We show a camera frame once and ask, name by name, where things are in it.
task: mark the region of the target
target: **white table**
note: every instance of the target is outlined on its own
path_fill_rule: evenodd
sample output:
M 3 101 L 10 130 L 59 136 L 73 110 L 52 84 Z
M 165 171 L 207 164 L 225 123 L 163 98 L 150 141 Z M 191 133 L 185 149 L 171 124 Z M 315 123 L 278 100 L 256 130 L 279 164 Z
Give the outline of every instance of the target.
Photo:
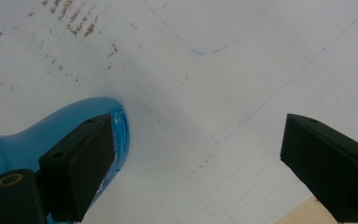
M 287 113 L 358 141 L 358 1 L 0 0 L 0 134 L 94 96 L 131 152 L 82 223 L 273 223 Z

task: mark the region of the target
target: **wooden block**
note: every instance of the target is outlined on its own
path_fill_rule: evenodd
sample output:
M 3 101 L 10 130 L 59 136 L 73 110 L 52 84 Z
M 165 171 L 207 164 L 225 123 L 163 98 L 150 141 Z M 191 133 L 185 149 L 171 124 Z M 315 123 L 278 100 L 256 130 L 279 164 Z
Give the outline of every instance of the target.
M 314 197 L 281 218 L 275 224 L 329 224 L 337 223 L 327 209 Z

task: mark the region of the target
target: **scuff mark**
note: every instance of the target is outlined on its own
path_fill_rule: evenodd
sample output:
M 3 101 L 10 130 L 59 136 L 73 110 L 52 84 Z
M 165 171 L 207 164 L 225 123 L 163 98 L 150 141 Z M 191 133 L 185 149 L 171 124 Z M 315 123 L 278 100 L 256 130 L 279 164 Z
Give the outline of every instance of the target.
M 65 2 L 65 4 L 63 5 L 63 8 L 62 8 L 62 11 L 61 11 L 61 16 L 58 18 L 59 21 L 65 16 L 66 11 L 72 5 L 72 3 L 73 3 L 73 0 L 67 0 Z
M 113 47 L 112 53 L 110 53 L 109 56 L 107 56 L 108 58 L 118 53 L 117 47 L 114 43 L 112 43 L 112 47 Z
M 130 22 L 130 26 L 132 26 L 132 28 L 134 28 L 134 29 L 138 28 L 138 26 L 134 25 L 132 22 Z
M 43 47 L 43 45 L 45 44 L 45 41 L 40 41 L 40 44 L 39 44 L 39 50 L 41 50 L 42 49 L 42 47 Z
M 76 10 L 76 12 L 74 13 L 74 15 L 72 15 L 71 20 L 69 22 L 72 22 L 72 21 L 76 20 L 76 18 L 79 15 L 79 13 L 80 13 L 80 8 L 78 8 Z
M 51 13 L 55 13 L 55 10 L 57 9 L 58 5 L 60 4 L 61 0 L 55 0 L 54 1 L 54 6 L 50 9 Z
M 87 32 L 84 34 L 84 37 L 87 37 L 94 31 L 94 23 L 89 25 L 89 28 L 87 29 Z

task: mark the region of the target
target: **screw hole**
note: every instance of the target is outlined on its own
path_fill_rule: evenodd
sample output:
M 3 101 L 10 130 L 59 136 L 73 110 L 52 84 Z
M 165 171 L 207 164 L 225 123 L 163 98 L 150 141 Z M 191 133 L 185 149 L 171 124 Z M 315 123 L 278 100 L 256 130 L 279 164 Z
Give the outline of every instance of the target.
M 57 153 L 55 153 L 55 154 L 53 155 L 53 158 L 54 158 L 54 159 L 58 159 L 58 158 L 60 158 L 61 156 L 63 156 L 63 153 L 62 153 L 62 152 L 57 152 Z

